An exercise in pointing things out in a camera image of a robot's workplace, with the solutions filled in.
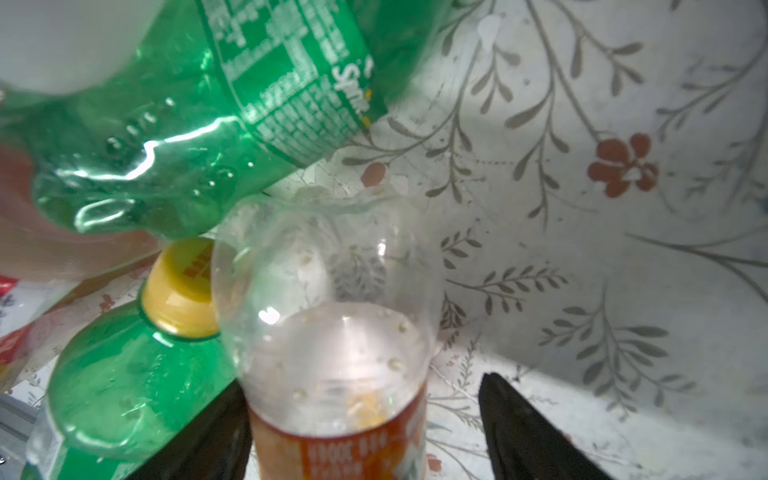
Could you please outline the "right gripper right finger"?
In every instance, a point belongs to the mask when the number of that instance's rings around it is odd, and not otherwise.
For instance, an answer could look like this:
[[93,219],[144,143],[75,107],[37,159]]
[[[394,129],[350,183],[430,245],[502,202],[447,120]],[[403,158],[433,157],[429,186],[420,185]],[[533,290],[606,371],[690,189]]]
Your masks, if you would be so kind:
[[496,479],[610,479],[500,374],[483,375],[478,402]]

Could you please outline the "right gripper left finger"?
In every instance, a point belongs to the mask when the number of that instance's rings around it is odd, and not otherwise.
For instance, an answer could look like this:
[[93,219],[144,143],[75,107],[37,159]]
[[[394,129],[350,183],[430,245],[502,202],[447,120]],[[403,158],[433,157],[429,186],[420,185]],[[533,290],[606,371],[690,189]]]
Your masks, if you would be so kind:
[[132,479],[243,479],[252,447],[247,402],[231,382]]

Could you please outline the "green bottle yellow cap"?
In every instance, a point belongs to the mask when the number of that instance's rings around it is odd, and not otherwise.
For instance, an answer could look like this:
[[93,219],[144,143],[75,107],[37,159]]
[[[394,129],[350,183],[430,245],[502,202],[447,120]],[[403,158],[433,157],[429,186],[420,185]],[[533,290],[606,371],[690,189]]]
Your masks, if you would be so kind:
[[126,479],[234,380],[211,293],[214,242],[166,246],[137,298],[59,355],[24,479]]

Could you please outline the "clear bottle orange label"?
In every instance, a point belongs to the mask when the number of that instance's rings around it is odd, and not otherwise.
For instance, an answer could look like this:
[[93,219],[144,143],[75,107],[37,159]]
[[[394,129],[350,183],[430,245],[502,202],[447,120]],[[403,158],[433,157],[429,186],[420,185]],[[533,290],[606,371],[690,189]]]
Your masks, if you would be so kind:
[[263,479],[421,479],[441,255],[387,187],[241,200],[212,294]]

